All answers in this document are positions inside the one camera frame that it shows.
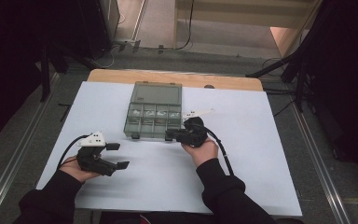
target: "white sheet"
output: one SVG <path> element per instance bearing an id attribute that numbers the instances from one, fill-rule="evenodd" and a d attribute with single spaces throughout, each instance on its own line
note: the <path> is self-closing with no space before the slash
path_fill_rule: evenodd
<path id="1" fill-rule="evenodd" d="M 87 181 L 76 207 L 117 211 L 185 211 L 211 213 L 203 204 L 203 186 L 195 166 L 179 143 L 133 141 L 123 133 L 133 84 L 84 82 L 38 182 L 49 181 L 67 146 L 78 136 L 102 131 L 119 151 L 103 151 L 111 162 L 130 161 L 126 170 Z M 301 216 L 267 95 L 183 87 L 182 109 L 215 111 L 202 116 L 225 147 L 246 194 L 274 216 Z M 74 156 L 73 146 L 67 156 Z M 219 152 L 220 163 L 228 174 Z"/>

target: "plastic storage box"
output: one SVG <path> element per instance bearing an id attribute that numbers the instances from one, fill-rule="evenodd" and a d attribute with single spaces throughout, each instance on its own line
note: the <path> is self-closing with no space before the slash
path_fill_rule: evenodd
<path id="1" fill-rule="evenodd" d="M 124 133 L 132 139 L 165 139 L 167 129 L 182 125 L 182 85 L 136 82 Z"/>

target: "hand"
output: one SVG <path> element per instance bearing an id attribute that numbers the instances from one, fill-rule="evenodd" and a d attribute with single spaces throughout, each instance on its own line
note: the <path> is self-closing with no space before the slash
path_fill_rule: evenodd
<path id="1" fill-rule="evenodd" d="M 81 170 L 79 164 L 77 163 L 76 157 L 69 157 L 68 159 L 66 159 L 60 167 L 60 170 L 66 172 L 68 175 L 73 176 L 81 183 L 100 175 L 90 171 Z"/>
<path id="2" fill-rule="evenodd" d="M 217 158 L 218 146 L 209 137 L 200 147 L 191 147 L 189 145 L 182 144 L 182 148 L 193 158 L 193 162 L 196 167 L 199 167 L 201 164 L 210 159 Z"/>

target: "black sleeve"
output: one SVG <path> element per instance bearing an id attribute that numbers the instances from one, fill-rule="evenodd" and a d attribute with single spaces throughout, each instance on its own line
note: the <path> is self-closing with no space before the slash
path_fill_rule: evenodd
<path id="1" fill-rule="evenodd" d="M 250 199 L 245 184 L 235 175 L 225 175 L 218 159 L 206 161 L 197 168 L 204 191 L 202 200 L 220 223 L 276 223 Z"/>
<path id="2" fill-rule="evenodd" d="M 33 189 L 20 200 L 20 216 L 14 223 L 73 223 L 75 196 L 82 183 L 57 171 L 46 186 Z"/>

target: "controller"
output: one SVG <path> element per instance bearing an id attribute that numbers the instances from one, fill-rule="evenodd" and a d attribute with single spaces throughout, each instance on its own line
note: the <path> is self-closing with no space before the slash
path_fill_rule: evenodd
<path id="1" fill-rule="evenodd" d="M 165 132 L 165 141 L 172 141 L 200 147 L 208 137 L 204 123 L 200 117 L 190 118 L 184 122 L 184 129 L 168 129 Z"/>
<path id="2" fill-rule="evenodd" d="M 104 141 L 101 132 L 93 133 L 77 144 L 82 148 L 78 150 L 76 158 L 80 168 L 84 171 L 91 171 L 100 175 L 109 175 L 116 170 L 127 169 L 129 161 L 122 161 L 114 164 L 101 159 L 101 152 L 106 150 L 118 150 L 119 143 L 108 144 Z"/>

